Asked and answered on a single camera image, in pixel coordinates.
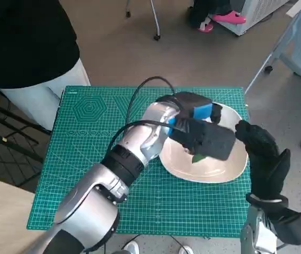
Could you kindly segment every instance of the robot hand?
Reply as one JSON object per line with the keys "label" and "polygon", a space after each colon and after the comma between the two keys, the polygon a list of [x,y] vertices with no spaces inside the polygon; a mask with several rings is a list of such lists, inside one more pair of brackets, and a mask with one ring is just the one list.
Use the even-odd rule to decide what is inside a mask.
{"label": "robot hand", "polygon": [[235,130],[235,136],[245,144],[251,162],[252,195],[249,198],[262,201],[276,200],[272,207],[277,207],[276,209],[288,206],[287,199],[280,193],[290,168],[290,150],[285,149],[280,154],[273,136],[257,125],[241,120]]}
{"label": "robot hand", "polygon": [[243,252],[276,253],[276,237],[300,245],[301,213],[289,209],[288,199],[280,194],[290,168],[290,150],[279,153],[273,136],[257,125],[240,121],[235,128],[251,163],[251,193],[246,196],[251,206],[241,232]]}

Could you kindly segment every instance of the green leaf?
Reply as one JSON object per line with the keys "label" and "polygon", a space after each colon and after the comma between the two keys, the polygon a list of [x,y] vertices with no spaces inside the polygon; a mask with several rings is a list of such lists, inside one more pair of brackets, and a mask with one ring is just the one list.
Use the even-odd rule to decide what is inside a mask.
{"label": "green leaf", "polygon": [[199,162],[199,161],[201,161],[205,158],[206,158],[206,156],[203,156],[203,155],[199,155],[199,154],[194,155],[193,158],[192,158],[192,163]]}

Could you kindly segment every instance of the black shirt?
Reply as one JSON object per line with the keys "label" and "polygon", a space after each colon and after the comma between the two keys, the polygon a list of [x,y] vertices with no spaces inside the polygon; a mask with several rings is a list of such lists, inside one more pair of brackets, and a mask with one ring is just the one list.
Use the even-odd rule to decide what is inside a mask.
{"label": "black shirt", "polygon": [[58,0],[0,0],[0,88],[22,88],[68,72],[76,34]]}

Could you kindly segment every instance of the white appliance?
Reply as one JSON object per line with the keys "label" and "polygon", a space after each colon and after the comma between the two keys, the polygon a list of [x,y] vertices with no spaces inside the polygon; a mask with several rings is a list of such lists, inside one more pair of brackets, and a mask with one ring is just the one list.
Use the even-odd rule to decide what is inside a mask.
{"label": "white appliance", "polygon": [[288,1],[289,0],[231,0],[232,8],[240,12],[242,16],[245,16],[247,21],[239,25],[224,22],[219,22],[219,24],[240,36]]}

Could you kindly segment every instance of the white sneaker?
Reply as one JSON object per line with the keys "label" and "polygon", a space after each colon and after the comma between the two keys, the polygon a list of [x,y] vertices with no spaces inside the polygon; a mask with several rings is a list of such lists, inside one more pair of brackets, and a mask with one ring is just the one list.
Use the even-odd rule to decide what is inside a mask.
{"label": "white sneaker", "polygon": [[136,241],[132,241],[132,242],[128,243],[124,247],[124,250],[129,251],[131,254],[140,254],[139,245],[137,244]]}
{"label": "white sneaker", "polygon": [[181,249],[179,250],[179,254],[194,254],[193,250],[191,247],[189,246],[183,246],[181,247]]}

